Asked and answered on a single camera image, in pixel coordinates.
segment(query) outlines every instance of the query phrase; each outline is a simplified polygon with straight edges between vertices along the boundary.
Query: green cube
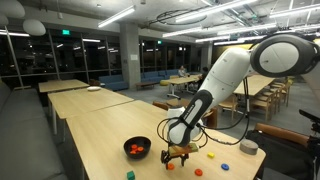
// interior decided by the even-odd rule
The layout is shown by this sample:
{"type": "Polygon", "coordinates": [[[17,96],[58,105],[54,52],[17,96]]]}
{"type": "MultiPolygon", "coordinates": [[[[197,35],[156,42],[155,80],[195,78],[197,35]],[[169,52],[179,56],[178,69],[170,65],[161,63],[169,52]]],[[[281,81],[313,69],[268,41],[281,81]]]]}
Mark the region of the green cube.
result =
{"type": "Polygon", "coordinates": [[[127,179],[128,180],[135,180],[136,179],[133,171],[127,172],[127,179]]]}

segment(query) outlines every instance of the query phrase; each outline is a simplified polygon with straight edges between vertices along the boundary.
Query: long wooden table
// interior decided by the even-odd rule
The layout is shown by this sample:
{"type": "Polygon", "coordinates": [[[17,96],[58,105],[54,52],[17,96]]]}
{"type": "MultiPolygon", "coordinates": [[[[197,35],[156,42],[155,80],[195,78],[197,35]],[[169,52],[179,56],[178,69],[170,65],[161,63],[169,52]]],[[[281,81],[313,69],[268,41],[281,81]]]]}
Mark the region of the long wooden table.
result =
{"type": "MultiPolygon", "coordinates": [[[[168,82],[171,86],[171,94],[167,94],[167,96],[172,96],[172,97],[176,97],[176,98],[180,98],[179,96],[174,94],[174,86],[175,85],[180,85],[180,84],[186,84],[189,82],[195,82],[199,80],[199,75],[191,75],[190,77],[181,77],[181,78],[175,78],[175,79],[168,79],[165,80],[166,82],[168,82]]],[[[187,86],[186,89],[187,92],[194,94],[195,92],[189,91],[189,86],[187,86]]]]}
{"type": "Polygon", "coordinates": [[[57,134],[56,113],[60,119],[66,119],[134,100],[104,88],[99,91],[88,91],[87,89],[63,91],[48,94],[48,97],[52,103],[54,134],[57,134]]]}
{"type": "Polygon", "coordinates": [[[64,91],[70,89],[78,89],[88,87],[89,84],[81,82],[77,79],[71,80],[56,80],[56,81],[48,81],[44,83],[39,83],[39,91],[41,93],[50,93],[57,91],[64,91]]]}
{"type": "MultiPolygon", "coordinates": [[[[260,92],[265,86],[269,85],[274,78],[265,77],[262,75],[252,75],[248,77],[248,90],[249,96],[255,96],[260,92]]],[[[234,94],[244,94],[243,82],[239,84],[237,89],[233,92],[234,94]]]]}
{"type": "MultiPolygon", "coordinates": [[[[184,167],[177,158],[171,160],[175,169],[166,170],[160,162],[160,153],[166,150],[167,144],[156,132],[158,123],[165,118],[165,110],[133,101],[67,118],[67,123],[90,180],[126,179],[129,171],[134,171],[136,179],[252,180],[255,177],[265,157],[264,151],[259,149],[253,156],[240,151],[239,145],[226,146],[212,141],[199,152],[189,154],[184,167]],[[151,140],[150,152],[142,160],[131,160],[124,152],[123,144],[134,136],[151,140]],[[208,152],[215,153],[215,157],[207,157],[208,152]],[[222,163],[227,163],[230,170],[223,170],[222,163]],[[202,177],[194,174],[197,168],[202,169],[202,177]]],[[[236,141],[217,131],[208,133],[220,140],[236,141]]]]}

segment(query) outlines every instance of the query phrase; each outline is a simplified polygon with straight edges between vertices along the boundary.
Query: wooden chair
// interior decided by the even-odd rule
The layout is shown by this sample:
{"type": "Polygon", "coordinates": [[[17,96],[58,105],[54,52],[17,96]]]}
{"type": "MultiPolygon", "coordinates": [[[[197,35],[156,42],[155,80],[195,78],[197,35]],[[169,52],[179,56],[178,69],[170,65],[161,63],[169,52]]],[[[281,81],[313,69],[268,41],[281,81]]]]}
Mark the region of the wooden chair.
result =
{"type": "Polygon", "coordinates": [[[274,88],[283,86],[281,91],[281,94],[282,94],[281,98],[283,99],[283,103],[286,103],[286,107],[288,107],[288,104],[289,104],[289,93],[290,93],[290,87],[292,83],[293,81],[291,79],[288,79],[288,81],[284,85],[281,85],[281,84],[271,85],[271,87],[274,87],[274,88]]]}
{"type": "Polygon", "coordinates": [[[257,100],[260,100],[260,101],[267,101],[268,96],[270,96],[272,93],[275,93],[273,106],[274,106],[274,114],[276,114],[277,111],[280,112],[280,105],[281,105],[281,100],[282,100],[283,88],[284,88],[284,86],[280,86],[279,88],[270,89],[270,92],[264,92],[263,94],[259,94],[259,95],[254,96],[254,98],[257,100]]]}
{"type": "Polygon", "coordinates": [[[272,109],[274,107],[274,96],[275,96],[275,92],[271,93],[269,96],[267,96],[266,101],[261,101],[258,99],[252,99],[250,101],[250,106],[252,107],[252,109],[254,108],[259,108],[259,109],[263,109],[266,111],[266,116],[265,116],[265,120],[271,120],[272,118],[272,109]]]}
{"type": "Polygon", "coordinates": [[[157,106],[157,107],[159,107],[161,109],[164,109],[166,111],[168,111],[168,109],[169,109],[169,106],[166,103],[163,103],[163,102],[160,102],[160,101],[153,101],[152,105],[157,106]]]}
{"type": "Polygon", "coordinates": [[[238,108],[237,96],[232,94],[226,100],[219,103],[219,107],[221,107],[222,109],[230,109],[232,111],[231,121],[233,122],[234,112],[237,112],[238,108]]]}

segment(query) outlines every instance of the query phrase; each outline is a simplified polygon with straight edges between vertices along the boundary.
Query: sofa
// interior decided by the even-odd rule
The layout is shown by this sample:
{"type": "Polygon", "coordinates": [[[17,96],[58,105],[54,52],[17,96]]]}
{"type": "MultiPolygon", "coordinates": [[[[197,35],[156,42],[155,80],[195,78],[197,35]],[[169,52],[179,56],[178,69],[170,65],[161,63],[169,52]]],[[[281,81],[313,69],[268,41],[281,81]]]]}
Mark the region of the sofa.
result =
{"type": "Polygon", "coordinates": [[[67,179],[35,89],[0,82],[0,145],[0,179],[67,179]]]}
{"type": "Polygon", "coordinates": [[[122,75],[112,75],[112,76],[100,76],[100,83],[105,84],[105,88],[111,89],[113,91],[128,89],[129,84],[123,80],[122,75]]]}
{"type": "Polygon", "coordinates": [[[158,71],[145,72],[141,75],[141,82],[151,81],[159,83],[163,79],[164,76],[160,76],[158,71]]]}
{"type": "Polygon", "coordinates": [[[166,70],[166,76],[165,79],[170,79],[170,76],[178,75],[178,69],[171,69],[171,70],[166,70]]]}

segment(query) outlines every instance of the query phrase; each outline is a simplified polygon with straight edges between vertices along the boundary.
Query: concrete pillar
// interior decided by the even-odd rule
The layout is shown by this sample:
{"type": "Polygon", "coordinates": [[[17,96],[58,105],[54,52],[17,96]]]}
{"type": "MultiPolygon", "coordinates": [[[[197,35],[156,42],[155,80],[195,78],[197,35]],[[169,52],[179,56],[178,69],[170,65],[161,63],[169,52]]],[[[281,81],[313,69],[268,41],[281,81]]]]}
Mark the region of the concrete pillar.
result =
{"type": "Polygon", "coordinates": [[[141,81],[137,24],[120,24],[120,51],[123,78],[130,89],[135,88],[135,84],[141,81]]]}
{"type": "Polygon", "coordinates": [[[211,59],[212,59],[212,44],[206,43],[202,46],[201,49],[201,66],[200,71],[203,67],[211,68],[211,59]]]}

